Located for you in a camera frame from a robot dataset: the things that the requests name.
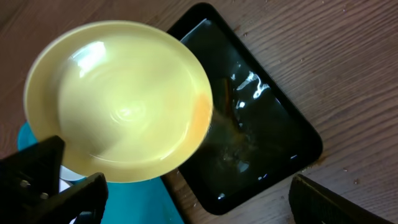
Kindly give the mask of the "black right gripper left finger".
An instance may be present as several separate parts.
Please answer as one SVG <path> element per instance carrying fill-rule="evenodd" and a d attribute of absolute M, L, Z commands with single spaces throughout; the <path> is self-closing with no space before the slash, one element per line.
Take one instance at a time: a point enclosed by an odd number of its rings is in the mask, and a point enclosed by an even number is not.
<path fill-rule="evenodd" d="M 1 223 L 100 223 L 108 199 L 97 172 L 60 190 L 64 141 L 52 136 L 1 160 Z"/>

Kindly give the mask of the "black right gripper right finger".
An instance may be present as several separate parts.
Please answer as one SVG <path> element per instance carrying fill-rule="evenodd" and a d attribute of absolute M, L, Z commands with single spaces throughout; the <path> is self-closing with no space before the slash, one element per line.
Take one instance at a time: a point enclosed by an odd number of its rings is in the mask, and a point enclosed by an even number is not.
<path fill-rule="evenodd" d="M 292 179 L 289 205 L 296 224 L 392 224 L 302 174 Z"/>

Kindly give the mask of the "yellow-green plate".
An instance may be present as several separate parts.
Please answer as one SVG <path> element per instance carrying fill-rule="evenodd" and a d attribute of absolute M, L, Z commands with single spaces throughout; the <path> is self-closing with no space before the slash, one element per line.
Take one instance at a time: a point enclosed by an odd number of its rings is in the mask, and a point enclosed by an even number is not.
<path fill-rule="evenodd" d="M 139 182 L 195 153 L 213 96 L 201 63 L 176 38 L 138 22 L 99 21 L 43 49 L 27 75 L 24 113 L 39 141 L 64 141 L 66 168 Z"/>

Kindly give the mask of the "white plate with red stain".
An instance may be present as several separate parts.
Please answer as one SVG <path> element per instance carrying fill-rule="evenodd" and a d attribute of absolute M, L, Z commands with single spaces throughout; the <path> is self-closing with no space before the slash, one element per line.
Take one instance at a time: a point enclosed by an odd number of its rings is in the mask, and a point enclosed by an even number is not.
<path fill-rule="evenodd" d="M 64 166 L 60 166 L 59 192 L 68 189 L 74 182 L 84 178 L 84 176 L 77 174 Z"/>

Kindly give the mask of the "black water tray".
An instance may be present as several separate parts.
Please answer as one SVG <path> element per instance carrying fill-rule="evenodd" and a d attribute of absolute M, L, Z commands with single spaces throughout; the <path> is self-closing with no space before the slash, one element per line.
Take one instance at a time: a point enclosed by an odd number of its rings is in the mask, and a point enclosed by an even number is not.
<path fill-rule="evenodd" d="M 179 168 L 207 212 L 225 214 L 320 157 L 320 135 L 211 4 L 192 6 L 169 33 L 211 85 L 209 130 Z"/>

